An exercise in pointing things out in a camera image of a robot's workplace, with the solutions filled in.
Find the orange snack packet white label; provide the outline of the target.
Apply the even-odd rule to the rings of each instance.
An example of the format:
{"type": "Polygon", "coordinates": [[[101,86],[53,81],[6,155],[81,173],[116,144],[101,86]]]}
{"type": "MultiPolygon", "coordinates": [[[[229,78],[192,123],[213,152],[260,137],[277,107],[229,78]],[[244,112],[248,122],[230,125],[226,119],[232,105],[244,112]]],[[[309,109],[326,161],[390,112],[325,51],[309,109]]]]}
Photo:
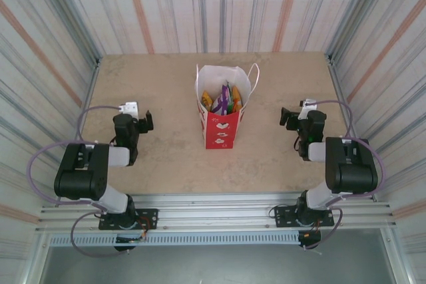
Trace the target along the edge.
{"type": "Polygon", "coordinates": [[[233,99],[232,113],[239,112],[242,108],[242,98],[240,96],[240,92],[237,86],[232,87],[232,99],[233,99]]]}

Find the yellow green snack packet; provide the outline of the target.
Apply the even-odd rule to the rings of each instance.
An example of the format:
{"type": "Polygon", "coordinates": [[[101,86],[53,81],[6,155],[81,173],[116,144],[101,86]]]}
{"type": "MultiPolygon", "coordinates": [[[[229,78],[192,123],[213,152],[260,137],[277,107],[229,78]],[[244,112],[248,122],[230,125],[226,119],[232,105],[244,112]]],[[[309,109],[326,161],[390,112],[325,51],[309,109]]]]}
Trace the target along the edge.
{"type": "Polygon", "coordinates": [[[226,89],[227,114],[231,114],[234,109],[234,99],[232,94],[232,86],[229,82],[226,83],[226,89]]]}

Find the white red paper bag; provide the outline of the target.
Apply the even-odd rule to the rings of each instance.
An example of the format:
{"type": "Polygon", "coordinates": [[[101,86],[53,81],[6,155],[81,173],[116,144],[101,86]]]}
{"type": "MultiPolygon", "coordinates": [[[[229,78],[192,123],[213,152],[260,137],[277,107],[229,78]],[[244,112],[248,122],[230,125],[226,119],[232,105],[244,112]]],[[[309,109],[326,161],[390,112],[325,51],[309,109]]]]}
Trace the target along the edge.
{"type": "Polygon", "coordinates": [[[240,67],[205,65],[196,68],[194,89],[206,149],[233,148],[239,125],[259,77],[260,68],[257,63],[252,64],[248,72],[240,67]],[[232,87],[237,86],[242,98],[241,110],[225,116],[208,112],[201,103],[203,91],[206,90],[214,102],[221,93],[222,85],[227,82],[232,87]]]}

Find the purple snack packet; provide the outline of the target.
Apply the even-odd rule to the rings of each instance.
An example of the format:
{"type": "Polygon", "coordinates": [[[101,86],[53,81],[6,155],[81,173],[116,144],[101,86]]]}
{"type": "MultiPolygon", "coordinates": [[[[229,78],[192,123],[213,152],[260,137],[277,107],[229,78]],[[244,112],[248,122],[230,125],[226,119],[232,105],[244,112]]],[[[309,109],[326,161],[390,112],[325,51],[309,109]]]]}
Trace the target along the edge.
{"type": "Polygon", "coordinates": [[[228,115],[227,114],[227,100],[226,100],[226,85],[222,85],[221,93],[213,102],[211,113],[218,114],[221,116],[228,115]]]}

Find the grey metal panel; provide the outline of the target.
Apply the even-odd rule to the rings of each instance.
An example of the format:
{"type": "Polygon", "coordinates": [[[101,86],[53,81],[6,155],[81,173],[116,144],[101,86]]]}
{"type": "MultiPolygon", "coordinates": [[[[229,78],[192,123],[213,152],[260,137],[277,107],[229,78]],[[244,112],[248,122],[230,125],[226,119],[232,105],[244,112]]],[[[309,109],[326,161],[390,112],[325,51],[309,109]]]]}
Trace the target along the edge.
{"type": "Polygon", "coordinates": [[[41,284],[396,284],[380,231],[341,230],[297,245],[137,247],[95,259],[50,249],[41,284]]]}

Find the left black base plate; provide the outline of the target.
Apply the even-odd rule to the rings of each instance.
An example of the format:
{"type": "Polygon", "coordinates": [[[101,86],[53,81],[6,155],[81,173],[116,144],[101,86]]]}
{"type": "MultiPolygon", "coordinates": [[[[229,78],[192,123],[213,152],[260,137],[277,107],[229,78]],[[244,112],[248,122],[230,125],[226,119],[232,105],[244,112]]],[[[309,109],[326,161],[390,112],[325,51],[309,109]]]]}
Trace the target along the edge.
{"type": "Polygon", "coordinates": [[[152,230],[158,222],[157,209],[135,209],[133,212],[107,213],[99,220],[100,230],[152,230]]]}

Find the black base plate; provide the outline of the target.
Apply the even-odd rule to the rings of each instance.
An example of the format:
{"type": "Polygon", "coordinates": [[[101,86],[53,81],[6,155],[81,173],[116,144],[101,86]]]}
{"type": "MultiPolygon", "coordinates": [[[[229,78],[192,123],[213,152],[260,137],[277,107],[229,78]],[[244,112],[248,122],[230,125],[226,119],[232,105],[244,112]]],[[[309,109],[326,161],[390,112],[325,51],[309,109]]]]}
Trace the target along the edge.
{"type": "Polygon", "coordinates": [[[302,209],[296,206],[274,208],[276,227],[331,227],[335,222],[330,210],[302,209]]]}
{"type": "Polygon", "coordinates": [[[133,212],[107,213],[99,220],[100,230],[152,230],[158,222],[157,209],[135,209],[133,212]]]}

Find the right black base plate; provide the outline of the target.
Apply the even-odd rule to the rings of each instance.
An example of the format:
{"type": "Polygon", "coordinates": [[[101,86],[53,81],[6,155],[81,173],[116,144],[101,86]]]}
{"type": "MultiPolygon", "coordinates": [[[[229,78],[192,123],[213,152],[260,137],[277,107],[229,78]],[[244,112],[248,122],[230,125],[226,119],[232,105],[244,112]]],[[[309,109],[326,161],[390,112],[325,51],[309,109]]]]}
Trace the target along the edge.
{"type": "Polygon", "coordinates": [[[296,206],[274,208],[276,227],[331,227],[335,222],[330,210],[302,209],[296,206]]]}

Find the aluminium mounting rail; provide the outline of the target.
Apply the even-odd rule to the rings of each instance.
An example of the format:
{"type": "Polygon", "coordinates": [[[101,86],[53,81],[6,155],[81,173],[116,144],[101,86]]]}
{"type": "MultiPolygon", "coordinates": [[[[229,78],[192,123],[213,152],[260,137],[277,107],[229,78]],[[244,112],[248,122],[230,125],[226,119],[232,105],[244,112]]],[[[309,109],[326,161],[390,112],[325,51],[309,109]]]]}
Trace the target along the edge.
{"type": "MultiPolygon", "coordinates": [[[[137,208],[159,210],[156,230],[163,231],[262,231],[275,228],[271,208],[295,204],[299,193],[145,194],[133,197],[137,208]]],[[[386,202],[371,198],[340,201],[341,229],[394,228],[395,219],[386,202]]]]}

